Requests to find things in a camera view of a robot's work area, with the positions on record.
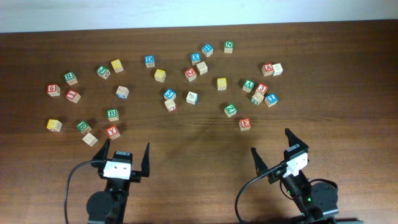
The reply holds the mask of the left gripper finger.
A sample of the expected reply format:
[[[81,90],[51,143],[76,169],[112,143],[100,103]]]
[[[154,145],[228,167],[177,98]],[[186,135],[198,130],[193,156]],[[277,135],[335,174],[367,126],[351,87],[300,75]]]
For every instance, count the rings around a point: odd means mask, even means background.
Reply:
[[[142,177],[150,176],[149,149],[150,149],[150,143],[148,142],[145,152],[144,152],[144,157],[142,158],[142,162],[141,162],[141,176]]]
[[[107,161],[108,151],[110,146],[110,139],[107,139],[102,148],[92,158],[92,167],[104,167]]]

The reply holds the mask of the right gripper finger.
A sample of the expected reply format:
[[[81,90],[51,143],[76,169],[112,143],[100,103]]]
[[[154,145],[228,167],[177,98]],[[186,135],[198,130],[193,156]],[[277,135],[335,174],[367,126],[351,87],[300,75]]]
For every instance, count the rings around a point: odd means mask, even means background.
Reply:
[[[289,128],[285,128],[285,135],[289,142],[287,152],[292,152],[294,150],[308,152],[309,146],[299,139]]]
[[[260,177],[264,173],[266,173],[269,168],[266,166],[260,155],[257,153],[257,149],[255,147],[251,148],[251,154],[254,160],[256,175]]]

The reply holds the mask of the green R wooden block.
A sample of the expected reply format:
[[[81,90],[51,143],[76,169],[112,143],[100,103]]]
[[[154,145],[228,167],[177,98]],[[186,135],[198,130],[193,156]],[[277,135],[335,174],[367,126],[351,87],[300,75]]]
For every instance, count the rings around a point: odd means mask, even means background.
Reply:
[[[78,83],[77,77],[73,72],[68,72],[63,77],[70,86]]]

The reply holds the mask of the yellow S wooden block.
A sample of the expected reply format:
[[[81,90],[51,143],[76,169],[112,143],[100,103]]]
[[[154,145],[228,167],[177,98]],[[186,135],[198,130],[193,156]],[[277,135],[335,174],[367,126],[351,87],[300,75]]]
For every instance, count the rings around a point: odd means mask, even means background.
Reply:
[[[158,82],[164,82],[166,78],[165,70],[157,69],[154,74],[154,78]]]

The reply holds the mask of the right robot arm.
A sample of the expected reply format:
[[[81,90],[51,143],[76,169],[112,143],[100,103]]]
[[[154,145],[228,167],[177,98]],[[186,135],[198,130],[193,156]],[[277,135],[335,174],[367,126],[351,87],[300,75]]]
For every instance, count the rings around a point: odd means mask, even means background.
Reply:
[[[266,166],[256,148],[251,148],[257,177],[285,187],[284,195],[294,201],[302,214],[295,218],[297,223],[336,223],[337,184],[325,179],[309,180],[302,171],[309,163],[309,146],[288,128],[285,135],[289,148],[284,151],[284,160],[272,168]]]

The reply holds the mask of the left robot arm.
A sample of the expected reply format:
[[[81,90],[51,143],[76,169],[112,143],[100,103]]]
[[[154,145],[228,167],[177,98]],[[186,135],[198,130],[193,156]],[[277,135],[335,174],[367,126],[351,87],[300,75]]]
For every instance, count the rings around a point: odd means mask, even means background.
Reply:
[[[108,158],[110,140],[95,154],[92,166],[97,168],[101,179],[106,181],[103,191],[94,193],[87,201],[88,223],[120,224],[124,214],[132,183],[139,183],[143,177],[150,176],[149,149],[146,146],[141,162],[141,170],[133,170],[133,155],[130,152],[116,151]]]

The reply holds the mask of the plain wooden block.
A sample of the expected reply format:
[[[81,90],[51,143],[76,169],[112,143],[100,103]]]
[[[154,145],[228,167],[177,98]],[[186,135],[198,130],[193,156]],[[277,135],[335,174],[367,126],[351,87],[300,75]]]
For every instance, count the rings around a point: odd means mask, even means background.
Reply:
[[[98,139],[94,137],[91,133],[87,133],[82,139],[87,145],[92,147],[98,142]]]

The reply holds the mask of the red Y wooden block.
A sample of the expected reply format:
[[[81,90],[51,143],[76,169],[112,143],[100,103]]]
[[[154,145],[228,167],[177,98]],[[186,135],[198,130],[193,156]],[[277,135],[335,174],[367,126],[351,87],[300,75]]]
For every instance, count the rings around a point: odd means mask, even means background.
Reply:
[[[116,126],[110,126],[106,129],[107,135],[110,139],[116,139],[121,136]]]

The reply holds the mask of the green B tilted block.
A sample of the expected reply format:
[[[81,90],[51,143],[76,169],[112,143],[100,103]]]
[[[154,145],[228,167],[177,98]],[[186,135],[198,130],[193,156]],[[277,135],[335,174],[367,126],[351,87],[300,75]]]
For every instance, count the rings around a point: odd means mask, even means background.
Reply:
[[[84,120],[80,121],[77,125],[76,128],[81,132],[82,134],[86,135],[91,131],[91,127],[88,125],[88,123]]]

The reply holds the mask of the green B wooden block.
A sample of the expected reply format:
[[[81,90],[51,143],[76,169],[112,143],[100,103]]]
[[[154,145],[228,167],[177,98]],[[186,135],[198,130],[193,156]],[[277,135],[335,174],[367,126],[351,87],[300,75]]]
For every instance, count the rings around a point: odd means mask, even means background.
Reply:
[[[119,119],[119,113],[116,108],[107,110],[106,116],[109,121],[117,121]]]

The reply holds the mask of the blue I wooden block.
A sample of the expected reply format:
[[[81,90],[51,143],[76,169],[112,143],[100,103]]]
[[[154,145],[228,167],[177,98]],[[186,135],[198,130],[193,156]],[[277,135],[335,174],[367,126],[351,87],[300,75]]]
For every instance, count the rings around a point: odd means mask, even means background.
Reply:
[[[278,100],[279,100],[278,97],[276,97],[276,95],[274,93],[267,95],[264,98],[264,102],[266,103],[266,105],[268,107],[275,105],[278,102]]]

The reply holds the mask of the red E wooden block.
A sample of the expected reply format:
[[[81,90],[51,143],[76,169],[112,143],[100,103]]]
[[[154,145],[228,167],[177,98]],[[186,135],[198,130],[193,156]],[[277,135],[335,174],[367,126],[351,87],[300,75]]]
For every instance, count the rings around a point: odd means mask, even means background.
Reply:
[[[239,120],[239,128],[241,131],[250,130],[251,126],[251,120],[249,118],[243,118]]]

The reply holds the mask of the green 4 wooden block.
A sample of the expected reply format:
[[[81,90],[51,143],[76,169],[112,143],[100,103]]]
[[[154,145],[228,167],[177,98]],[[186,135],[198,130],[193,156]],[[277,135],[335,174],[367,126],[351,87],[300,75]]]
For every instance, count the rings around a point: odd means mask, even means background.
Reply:
[[[256,92],[255,94],[253,94],[253,96],[251,97],[251,102],[258,106],[262,101],[264,100],[264,95],[262,93]]]

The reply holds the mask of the yellow wooden block far left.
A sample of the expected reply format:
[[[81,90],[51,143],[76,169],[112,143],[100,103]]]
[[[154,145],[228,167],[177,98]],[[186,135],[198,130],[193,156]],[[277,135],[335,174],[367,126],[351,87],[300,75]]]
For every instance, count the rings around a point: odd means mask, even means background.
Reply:
[[[57,119],[50,119],[47,123],[47,129],[50,131],[60,132],[62,123]]]

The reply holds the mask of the red 3 wooden block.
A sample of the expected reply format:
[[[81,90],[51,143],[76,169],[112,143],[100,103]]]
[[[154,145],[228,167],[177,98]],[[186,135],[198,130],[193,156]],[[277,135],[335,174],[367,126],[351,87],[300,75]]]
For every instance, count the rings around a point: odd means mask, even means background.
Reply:
[[[256,93],[265,95],[267,90],[268,90],[268,86],[263,83],[260,83],[260,84],[258,84],[258,86],[256,88]]]

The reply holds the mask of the green Z wooden block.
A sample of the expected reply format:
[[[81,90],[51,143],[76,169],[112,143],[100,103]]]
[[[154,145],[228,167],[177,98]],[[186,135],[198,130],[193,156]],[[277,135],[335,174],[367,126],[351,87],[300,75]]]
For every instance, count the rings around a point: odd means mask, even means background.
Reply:
[[[224,108],[224,113],[230,118],[237,113],[237,108],[234,104],[229,104]]]

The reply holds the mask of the plain top blue-sided block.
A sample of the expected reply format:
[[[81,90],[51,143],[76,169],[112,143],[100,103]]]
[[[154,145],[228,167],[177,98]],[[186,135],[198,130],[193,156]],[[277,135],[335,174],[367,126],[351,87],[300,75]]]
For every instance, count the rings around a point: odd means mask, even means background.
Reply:
[[[116,90],[116,96],[122,99],[126,99],[129,94],[129,89],[125,86],[118,86]]]

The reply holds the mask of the red L wooden block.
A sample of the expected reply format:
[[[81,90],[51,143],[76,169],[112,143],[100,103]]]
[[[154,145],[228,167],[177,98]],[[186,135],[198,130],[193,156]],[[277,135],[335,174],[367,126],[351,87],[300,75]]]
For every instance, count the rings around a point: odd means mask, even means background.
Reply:
[[[78,103],[81,98],[80,94],[75,90],[69,90],[67,92],[67,94],[65,95],[65,97],[67,100],[69,100],[73,103]]]

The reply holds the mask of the red U wooden block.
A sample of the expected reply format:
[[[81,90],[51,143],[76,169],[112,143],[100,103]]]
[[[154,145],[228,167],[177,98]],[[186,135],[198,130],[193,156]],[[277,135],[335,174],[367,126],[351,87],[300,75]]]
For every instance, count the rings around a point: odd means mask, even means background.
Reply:
[[[172,100],[172,99],[166,100],[164,102],[164,104],[165,104],[165,107],[168,112],[171,112],[171,111],[177,109],[177,105],[175,104],[174,100]]]

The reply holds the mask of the green V wooden block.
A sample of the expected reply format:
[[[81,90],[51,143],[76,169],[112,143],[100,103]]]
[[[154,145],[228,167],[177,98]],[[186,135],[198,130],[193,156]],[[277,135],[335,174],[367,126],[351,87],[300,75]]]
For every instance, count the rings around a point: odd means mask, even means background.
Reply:
[[[250,93],[252,91],[252,89],[254,88],[255,83],[252,80],[246,80],[243,83],[243,91]]]

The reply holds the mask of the plain block beside A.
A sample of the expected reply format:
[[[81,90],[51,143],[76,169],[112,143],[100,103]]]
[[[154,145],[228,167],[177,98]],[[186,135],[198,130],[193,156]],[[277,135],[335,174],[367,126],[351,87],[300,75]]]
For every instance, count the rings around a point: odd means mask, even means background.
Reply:
[[[277,75],[281,75],[282,74],[283,68],[282,68],[282,65],[280,63],[273,64],[272,67],[274,69],[274,72],[272,74],[273,76],[277,76]]]

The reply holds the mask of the red A wooden block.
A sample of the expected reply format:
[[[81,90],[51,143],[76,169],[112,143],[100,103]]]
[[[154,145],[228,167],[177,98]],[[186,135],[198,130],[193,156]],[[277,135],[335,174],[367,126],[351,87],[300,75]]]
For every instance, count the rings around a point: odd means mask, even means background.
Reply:
[[[262,74],[266,77],[274,74],[274,67],[271,63],[266,63],[262,66]]]

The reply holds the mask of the blue 5 wooden block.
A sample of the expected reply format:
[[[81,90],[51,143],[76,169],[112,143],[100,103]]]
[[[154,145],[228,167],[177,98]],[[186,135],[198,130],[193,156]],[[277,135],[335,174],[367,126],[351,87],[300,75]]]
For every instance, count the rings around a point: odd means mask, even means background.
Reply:
[[[164,92],[164,98],[165,98],[165,100],[174,100],[176,98],[176,92],[174,92],[171,89],[167,89]]]

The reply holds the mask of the red 6 wooden block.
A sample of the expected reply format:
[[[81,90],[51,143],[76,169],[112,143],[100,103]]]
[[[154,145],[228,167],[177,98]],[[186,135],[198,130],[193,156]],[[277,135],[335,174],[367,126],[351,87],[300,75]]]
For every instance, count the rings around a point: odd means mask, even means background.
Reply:
[[[57,84],[47,85],[47,93],[50,96],[60,96],[61,89]]]

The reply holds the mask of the green J wooden block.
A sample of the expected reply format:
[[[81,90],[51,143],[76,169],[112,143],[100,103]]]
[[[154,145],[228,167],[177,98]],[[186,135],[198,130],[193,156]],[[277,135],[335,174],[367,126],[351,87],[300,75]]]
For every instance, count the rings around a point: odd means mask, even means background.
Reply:
[[[97,70],[96,70],[97,74],[104,79],[107,79],[111,72],[109,71],[109,69],[103,65],[101,65]]]

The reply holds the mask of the leaf picture blue-sided block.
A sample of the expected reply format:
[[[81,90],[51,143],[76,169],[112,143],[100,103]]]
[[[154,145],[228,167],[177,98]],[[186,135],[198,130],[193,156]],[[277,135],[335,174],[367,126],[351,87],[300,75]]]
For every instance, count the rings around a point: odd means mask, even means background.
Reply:
[[[186,97],[186,102],[195,105],[198,99],[198,95],[192,91],[189,91]]]

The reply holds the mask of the yellow top wooden block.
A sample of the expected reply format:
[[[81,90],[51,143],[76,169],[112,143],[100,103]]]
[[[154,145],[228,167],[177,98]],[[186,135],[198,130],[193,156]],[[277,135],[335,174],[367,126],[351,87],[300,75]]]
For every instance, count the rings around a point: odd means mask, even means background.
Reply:
[[[122,72],[124,70],[120,59],[113,60],[111,65],[116,73]]]

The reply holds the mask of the red Q wooden block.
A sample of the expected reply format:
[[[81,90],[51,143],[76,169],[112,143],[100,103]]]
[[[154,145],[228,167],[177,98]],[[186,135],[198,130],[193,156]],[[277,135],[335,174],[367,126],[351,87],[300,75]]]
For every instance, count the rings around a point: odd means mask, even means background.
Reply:
[[[193,68],[189,68],[185,71],[185,77],[191,82],[197,78],[197,73]]]

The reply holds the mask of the blue D wooden block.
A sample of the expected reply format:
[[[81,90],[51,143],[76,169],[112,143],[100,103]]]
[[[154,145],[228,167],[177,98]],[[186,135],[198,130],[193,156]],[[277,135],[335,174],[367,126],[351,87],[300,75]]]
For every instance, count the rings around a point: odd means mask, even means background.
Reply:
[[[146,55],[144,57],[144,61],[147,68],[155,67],[155,59],[153,55]]]

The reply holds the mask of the green N wooden block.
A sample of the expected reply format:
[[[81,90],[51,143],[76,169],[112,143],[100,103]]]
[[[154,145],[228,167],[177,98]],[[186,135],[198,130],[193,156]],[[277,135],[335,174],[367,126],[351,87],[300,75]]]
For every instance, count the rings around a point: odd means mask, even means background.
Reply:
[[[232,41],[225,41],[224,42],[224,53],[231,54],[233,53],[234,42]]]

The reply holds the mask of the plain top block by X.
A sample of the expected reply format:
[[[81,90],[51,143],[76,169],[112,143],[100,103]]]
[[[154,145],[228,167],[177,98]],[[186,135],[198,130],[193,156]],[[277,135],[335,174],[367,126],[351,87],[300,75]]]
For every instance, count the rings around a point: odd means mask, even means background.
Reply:
[[[197,66],[197,70],[200,75],[202,75],[208,71],[208,66],[206,65],[205,62],[200,62],[200,63],[196,64],[196,66]]]

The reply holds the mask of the blue X wooden block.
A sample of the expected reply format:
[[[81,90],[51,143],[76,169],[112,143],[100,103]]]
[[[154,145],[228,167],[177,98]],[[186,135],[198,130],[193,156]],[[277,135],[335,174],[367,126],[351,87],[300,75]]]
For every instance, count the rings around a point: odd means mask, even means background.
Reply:
[[[192,53],[190,58],[191,58],[191,61],[192,61],[192,65],[196,65],[196,64],[201,62],[200,53]]]

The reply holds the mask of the blue H wooden block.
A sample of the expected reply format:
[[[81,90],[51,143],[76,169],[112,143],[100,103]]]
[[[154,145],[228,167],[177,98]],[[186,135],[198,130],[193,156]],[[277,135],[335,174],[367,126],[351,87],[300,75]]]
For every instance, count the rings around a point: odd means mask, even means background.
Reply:
[[[205,55],[205,57],[210,57],[213,54],[214,48],[210,44],[205,44],[202,47],[202,53]]]

